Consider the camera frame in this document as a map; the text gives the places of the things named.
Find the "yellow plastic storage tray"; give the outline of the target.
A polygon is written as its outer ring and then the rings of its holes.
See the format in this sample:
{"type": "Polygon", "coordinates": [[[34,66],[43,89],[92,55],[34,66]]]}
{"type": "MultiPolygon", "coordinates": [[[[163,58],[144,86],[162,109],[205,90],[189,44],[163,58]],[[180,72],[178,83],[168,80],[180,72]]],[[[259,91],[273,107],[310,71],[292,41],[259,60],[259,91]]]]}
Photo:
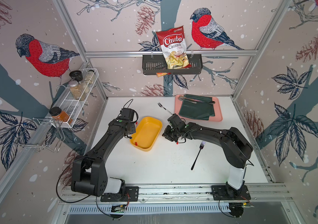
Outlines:
{"type": "Polygon", "coordinates": [[[162,129],[162,122],[153,117],[144,117],[136,127],[136,133],[132,135],[130,143],[135,148],[148,152],[158,138],[162,129]]]}

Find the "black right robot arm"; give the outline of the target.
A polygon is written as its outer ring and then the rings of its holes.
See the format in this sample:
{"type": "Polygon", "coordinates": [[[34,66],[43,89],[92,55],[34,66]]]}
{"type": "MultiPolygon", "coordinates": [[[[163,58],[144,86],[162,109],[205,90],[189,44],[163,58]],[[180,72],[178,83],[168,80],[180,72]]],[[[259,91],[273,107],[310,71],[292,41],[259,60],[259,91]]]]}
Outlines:
{"type": "Polygon", "coordinates": [[[253,147],[237,128],[213,129],[190,122],[181,128],[168,125],[163,137],[171,142],[177,142],[179,138],[183,138],[218,145],[223,149],[226,160],[230,164],[227,185],[237,191],[243,187],[246,166],[250,163],[253,147]]]}

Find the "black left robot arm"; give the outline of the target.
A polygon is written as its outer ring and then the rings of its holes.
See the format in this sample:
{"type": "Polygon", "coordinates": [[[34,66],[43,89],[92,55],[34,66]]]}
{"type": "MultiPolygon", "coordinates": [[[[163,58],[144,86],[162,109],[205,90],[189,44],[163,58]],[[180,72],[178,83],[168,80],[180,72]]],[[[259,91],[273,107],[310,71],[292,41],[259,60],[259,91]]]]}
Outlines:
{"type": "Polygon", "coordinates": [[[135,122],[116,118],[109,123],[100,141],[83,156],[77,156],[72,164],[71,190],[89,196],[113,194],[125,197],[125,181],[117,179],[117,188],[108,190],[110,181],[105,164],[116,144],[125,136],[135,133],[135,122]]]}

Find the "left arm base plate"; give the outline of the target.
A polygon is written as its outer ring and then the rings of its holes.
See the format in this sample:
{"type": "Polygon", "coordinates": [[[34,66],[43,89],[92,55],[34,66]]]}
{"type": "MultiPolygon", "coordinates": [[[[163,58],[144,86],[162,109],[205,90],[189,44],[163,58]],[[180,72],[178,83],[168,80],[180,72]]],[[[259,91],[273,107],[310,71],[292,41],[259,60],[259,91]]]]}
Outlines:
{"type": "Polygon", "coordinates": [[[119,193],[106,193],[100,198],[100,202],[137,202],[139,194],[138,186],[129,186],[121,189],[119,193]]]}

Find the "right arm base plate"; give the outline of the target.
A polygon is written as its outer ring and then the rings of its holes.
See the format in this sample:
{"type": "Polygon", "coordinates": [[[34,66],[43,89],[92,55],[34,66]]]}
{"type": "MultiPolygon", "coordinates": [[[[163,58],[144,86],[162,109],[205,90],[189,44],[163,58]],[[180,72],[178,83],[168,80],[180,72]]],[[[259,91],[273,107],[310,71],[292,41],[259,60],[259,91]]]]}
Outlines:
{"type": "Polygon", "coordinates": [[[246,185],[239,190],[229,186],[228,184],[212,185],[211,192],[215,201],[233,201],[233,200],[251,200],[251,196],[246,185]]]}

